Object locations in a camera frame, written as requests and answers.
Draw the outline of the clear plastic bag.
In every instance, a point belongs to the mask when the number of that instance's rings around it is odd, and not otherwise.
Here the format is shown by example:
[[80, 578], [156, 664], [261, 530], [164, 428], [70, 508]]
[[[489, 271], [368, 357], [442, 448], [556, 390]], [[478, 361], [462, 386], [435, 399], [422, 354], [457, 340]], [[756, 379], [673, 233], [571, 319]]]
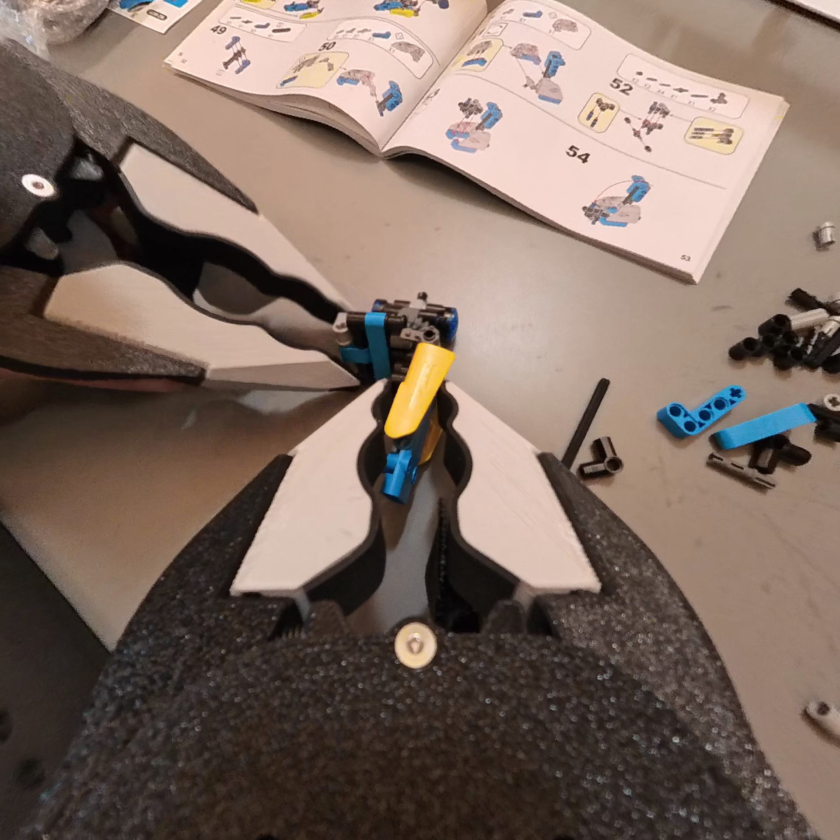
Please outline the clear plastic bag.
[[107, 10], [109, 1], [2, 1], [1, 39], [46, 55], [82, 35]]

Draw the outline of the blue white leaflet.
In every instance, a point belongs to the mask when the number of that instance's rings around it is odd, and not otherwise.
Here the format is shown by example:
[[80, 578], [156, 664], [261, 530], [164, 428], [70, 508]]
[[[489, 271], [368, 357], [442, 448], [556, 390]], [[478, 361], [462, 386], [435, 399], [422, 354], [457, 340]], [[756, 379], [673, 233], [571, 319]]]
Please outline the blue white leaflet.
[[158, 34], [167, 33], [202, 1], [109, 1], [108, 10]]

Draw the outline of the pile of loose brick parts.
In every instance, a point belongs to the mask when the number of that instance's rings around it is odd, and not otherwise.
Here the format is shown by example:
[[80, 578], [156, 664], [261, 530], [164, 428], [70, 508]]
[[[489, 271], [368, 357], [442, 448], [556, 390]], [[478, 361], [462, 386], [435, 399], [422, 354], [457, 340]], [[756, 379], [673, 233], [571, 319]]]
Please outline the pile of loose brick parts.
[[[729, 360], [767, 359], [777, 372], [804, 369], [838, 378], [838, 291], [818, 297], [795, 288], [786, 300], [792, 311], [762, 321], [754, 335], [728, 349]], [[656, 418], [673, 438], [695, 438], [719, 424], [746, 398], [742, 386], [728, 385], [696, 407], [668, 403]], [[707, 457], [707, 465], [761, 491], [773, 489], [771, 476], [779, 465], [795, 468], [810, 462], [812, 453], [790, 439], [790, 432], [805, 426], [813, 427], [816, 440], [838, 443], [838, 391], [819, 402], [795, 403], [711, 434], [716, 451]]]

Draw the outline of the building instruction booklet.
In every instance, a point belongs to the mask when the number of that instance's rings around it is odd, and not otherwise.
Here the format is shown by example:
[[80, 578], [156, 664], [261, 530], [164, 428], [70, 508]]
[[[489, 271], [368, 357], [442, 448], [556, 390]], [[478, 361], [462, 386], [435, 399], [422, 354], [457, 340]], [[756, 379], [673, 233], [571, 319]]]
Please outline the building instruction booklet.
[[789, 108], [559, 2], [222, 2], [173, 71], [698, 282]]

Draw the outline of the yellow blue brick assembly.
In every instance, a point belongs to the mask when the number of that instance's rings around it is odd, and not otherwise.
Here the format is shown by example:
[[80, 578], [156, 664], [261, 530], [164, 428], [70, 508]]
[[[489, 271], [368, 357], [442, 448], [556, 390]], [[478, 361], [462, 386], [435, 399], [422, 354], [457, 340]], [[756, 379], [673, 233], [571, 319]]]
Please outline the yellow blue brick assembly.
[[396, 389], [384, 424], [391, 450], [386, 455], [381, 487], [382, 494], [392, 501], [408, 503], [420, 468], [434, 454], [442, 433], [438, 392], [455, 358], [451, 350], [418, 344], [405, 379]]

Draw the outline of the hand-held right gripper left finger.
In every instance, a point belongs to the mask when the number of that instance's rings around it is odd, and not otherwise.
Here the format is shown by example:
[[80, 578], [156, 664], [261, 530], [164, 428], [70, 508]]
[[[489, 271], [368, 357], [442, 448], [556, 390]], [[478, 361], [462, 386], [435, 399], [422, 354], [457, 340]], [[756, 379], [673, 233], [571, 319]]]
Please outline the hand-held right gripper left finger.
[[234, 578], [235, 595], [359, 608], [385, 571], [373, 484], [382, 469], [374, 384], [304, 438]]

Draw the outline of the black blue brick assembly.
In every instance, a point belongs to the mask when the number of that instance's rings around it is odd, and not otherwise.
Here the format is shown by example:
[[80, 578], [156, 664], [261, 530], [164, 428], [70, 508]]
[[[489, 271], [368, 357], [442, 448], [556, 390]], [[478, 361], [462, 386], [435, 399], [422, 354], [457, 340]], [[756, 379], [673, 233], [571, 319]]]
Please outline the black blue brick assembly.
[[459, 327], [456, 308], [428, 301], [377, 299], [369, 311], [343, 311], [332, 330], [340, 359], [365, 381], [403, 382], [417, 346], [430, 344], [450, 350]]

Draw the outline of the grey desk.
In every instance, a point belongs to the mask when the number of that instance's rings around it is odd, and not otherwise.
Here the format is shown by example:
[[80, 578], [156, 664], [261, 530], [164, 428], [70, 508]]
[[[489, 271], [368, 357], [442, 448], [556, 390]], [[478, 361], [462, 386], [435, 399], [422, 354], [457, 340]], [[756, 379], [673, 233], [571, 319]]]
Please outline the grey desk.
[[[165, 58], [215, 2], [166, 35], [116, 14], [50, 52], [198, 149], [353, 301], [425, 291], [460, 315], [453, 381], [542, 451], [561, 455], [605, 377], [591, 435], [624, 460], [588, 485], [654, 551], [726, 661], [762, 749], [823, 838], [838, 838], [838, 746], [802, 719], [838, 703], [838, 448], [762, 493], [706, 467], [705, 437], [656, 422], [724, 385], [730, 423], [836, 386], [728, 347], [796, 287], [838, 290], [838, 29], [767, 2], [570, 2], [681, 67], [790, 104], [701, 283], [686, 285], [537, 223], [425, 159], [378, 161], [341, 133], [226, 98]], [[157, 576], [272, 457], [347, 402], [259, 393], [84, 393], [3, 386], [2, 516], [108, 645]]]

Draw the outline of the black axle rod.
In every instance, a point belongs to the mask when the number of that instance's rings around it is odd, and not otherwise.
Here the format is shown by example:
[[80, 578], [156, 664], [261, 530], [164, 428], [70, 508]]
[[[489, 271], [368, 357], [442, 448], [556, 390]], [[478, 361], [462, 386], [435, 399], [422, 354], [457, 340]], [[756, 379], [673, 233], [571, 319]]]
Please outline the black axle rod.
[[572, 469], [574, 466], [574, 462], [581, 450], [581, 447], [588, 435], [592, 424], [595, 420], [596, 415], [599, 412], [599, 409], [602, 405], [604, 397], [610, 387], [610, 380], [606, 378], [601, 378], [591, 395], [589, 402], [587, 403], [583, 414], [577, 424], [574, 432], [570, 438], [570, 441], [563, 452], [563, 456], [560, 460], [561, 464], [567, 468]]

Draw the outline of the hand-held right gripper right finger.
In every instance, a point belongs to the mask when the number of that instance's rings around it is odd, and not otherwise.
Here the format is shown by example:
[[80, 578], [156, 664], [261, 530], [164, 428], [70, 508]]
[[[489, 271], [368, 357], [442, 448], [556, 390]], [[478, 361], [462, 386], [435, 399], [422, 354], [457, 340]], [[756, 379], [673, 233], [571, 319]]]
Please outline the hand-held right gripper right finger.
[[602, 582], [556, 492], [545, 458], [462, 388], [440, 390], [447, 505], [446, 576], [471, 612], [499, 602], [599, 593]]

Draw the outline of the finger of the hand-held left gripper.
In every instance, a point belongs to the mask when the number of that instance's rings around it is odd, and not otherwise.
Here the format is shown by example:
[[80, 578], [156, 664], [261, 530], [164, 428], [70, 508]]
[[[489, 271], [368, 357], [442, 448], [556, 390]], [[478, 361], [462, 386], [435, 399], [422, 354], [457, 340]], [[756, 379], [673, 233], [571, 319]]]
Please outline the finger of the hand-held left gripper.
[[272, 300], [293, 302], [328, 325], [350, 301], [326, 281], [268, 218], [140, 144], [117, 164], [125, 213], [148, 256], [191, 297], [205, 265], [224, 268]]
[[359, 380], [325, 353], [301, 350], [263, 328], [219, 318], [152, 274], [71, 274], [46, 303], [49, 321], [192, 362], [217, 390], [328, 392]]

